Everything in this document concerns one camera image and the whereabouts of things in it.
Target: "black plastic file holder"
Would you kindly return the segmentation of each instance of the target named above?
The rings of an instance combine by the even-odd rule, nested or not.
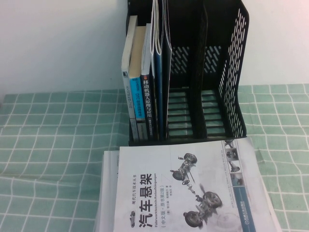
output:
[[[241,0],[168,0],[168,3],[173,48],[170,93],[186,94],[188,107],[183,110],[189,111],[184,115],[189,118],[186,122],[191,124],[192,133],[171,135],[171,131],[181,131],[181,128],[169,129],[169,137],[164,141],[134,143],[130,132],[129,145],[246,137],[237,96],[249,27],[245,6]],[[128,0],[128,18],[137,15],[139,26],[150,22],[151,10],[152,0]],[[177,123],[170,122],[171,117],[175,116],[168,117],[169,126]]]

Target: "tablecloth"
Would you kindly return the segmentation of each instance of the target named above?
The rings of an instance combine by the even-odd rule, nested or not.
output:
[[[309,231],[309,85],[241,86],[239,102],[283,231]]]
[[[91,232],[104,150],[127,145],[123,90],[6,95],[0,231]]]
[[[309,85],[241,86],[239,102],[283,231],[309,231]],[[6,95],[0,126],[0,231],[92,231],[103,152],[128,141],[124,91]]]

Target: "blue book spine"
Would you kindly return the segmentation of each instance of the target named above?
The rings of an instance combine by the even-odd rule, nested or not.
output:
[[[163,87],[162,87],[162,56],[156,54],[156,73],[157,73],[157,86],[158,86],[158,121],[159,121],[159,137],[163,139],[164,128],[163,128]]]
[[[145,120],[145,110],[143,103],[143,95],[141,92],[140,78],[136,77],[130,79],[130,85],[136,120]]]

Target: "white wall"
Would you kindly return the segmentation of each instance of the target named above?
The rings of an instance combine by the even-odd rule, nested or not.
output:
[[[309,1],[243,0],[240,84],[309,82]],[[1,0],[0,98],[122,87],[126,0]]]
[[[0,95],[123,86],[125,0],[1,0]]]
[[[243,2],[250,25],[240,84],[309,83],[309,1]]]

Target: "book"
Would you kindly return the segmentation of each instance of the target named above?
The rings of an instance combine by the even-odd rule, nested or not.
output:
[[[95,232],[112,232],[116,205],[119,151],[105,151]]]
[[[155,75],[155,21],[156,21],[156,10],[157,4],[153,1],[151,11],[151,29],[150,29],[150,54],[151,54],[151,71],[152,71],[152,89],[153,89],[153,105],[154,105],[154,121],[156,130],[156,140],[159,140],[159,122],[158,122],[158,104],[157,104],[157,93],[156,93],[156,75]]]
[[[164,120],[164,137],[168,137],[168,106],[169,106],[169,78],[172,58],[172,45],[170,43],[169,32],[169,5],[167,0],[162,0],[162,20],[164,24],[164,41],[163,41],[163,120]]]
[[[147,23],[142,58],[141,58],[141,85],[142,85],[142,93],[145,106],[148,139],[153,140],[156,137],[155,136],[156,131],[154,122],[155,111],[152,98],[153,79],[152,75],[150,74],[150,65],[151,65],[150,32],[151,32],[151,24]]]
[[[137,129],[137,124],[136,124],[133,100],[132,100],[130,79],[128,76],[131,51],[132,51],[132,45],[133,45],[136,25],[137,25],[137,16],[136,15],[130,16],[129,25],[127,29],[127,35],[126,35],[126,43],[125,43],[124,51],[122,54],[121,71],[122,71],[122,76],[123,76],[123,81],[124,81],[125,92],[126,92],[126,102],[127,102],[127,107],[128,107],[129,117],[130,117],[133,140],[135,142],[138,142],[139,135],[138,135],[138,129]]]
[[[140,140],[147,140],[145,110],[140,82],[141,57],[144,45],[146,27],[136,27],[129,68],[130,86],[132,91],[135,118]]]
[[[163,76],[162,76],[162,44],[163,44],[163,20],[160,25],[160,10],[158,0],[153,0],[153,57],[152,63],[154,63],[153,70],[155,72],[155,85],[157,96],[157,120],[158,120],[158,134],[160,140],[164,139],[164,122],[163,122]]]
[[[229,143],[121,147],[113,231],[281,231],[250,139]]]

